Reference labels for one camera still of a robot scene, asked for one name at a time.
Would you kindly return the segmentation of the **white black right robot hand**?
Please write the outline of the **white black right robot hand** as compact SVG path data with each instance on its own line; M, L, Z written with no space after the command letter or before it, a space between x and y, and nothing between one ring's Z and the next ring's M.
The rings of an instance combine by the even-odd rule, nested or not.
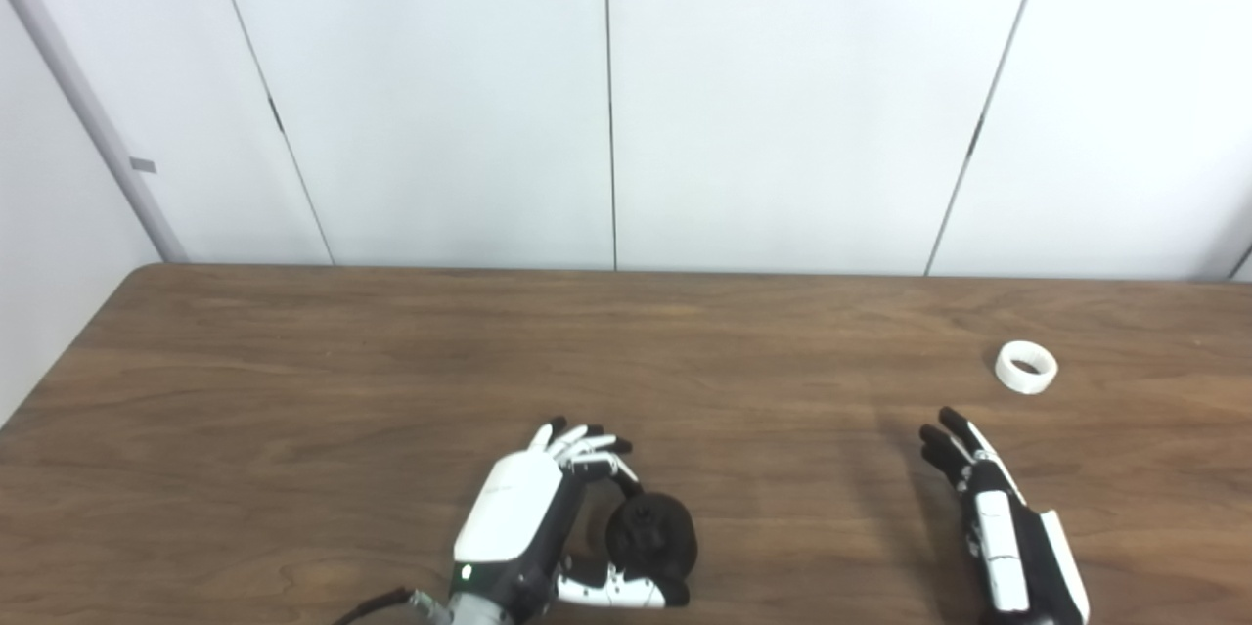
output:
M1088 624L1090 595L1055 511L1037 511L1002 456L957 408L921 425L921 458L962 509L967 554L984 599L982 624Z

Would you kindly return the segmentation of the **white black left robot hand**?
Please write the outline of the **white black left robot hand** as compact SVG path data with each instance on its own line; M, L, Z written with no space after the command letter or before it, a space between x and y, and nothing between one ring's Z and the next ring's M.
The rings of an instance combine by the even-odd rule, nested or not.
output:
M630 468L627 438L600 425L541 425L525 448L490 468L453 545L452 624L527 624L555 602L660 610L692 601L694 515L649 492ZM622 501L608 515L603 557L567 549L591 485Z

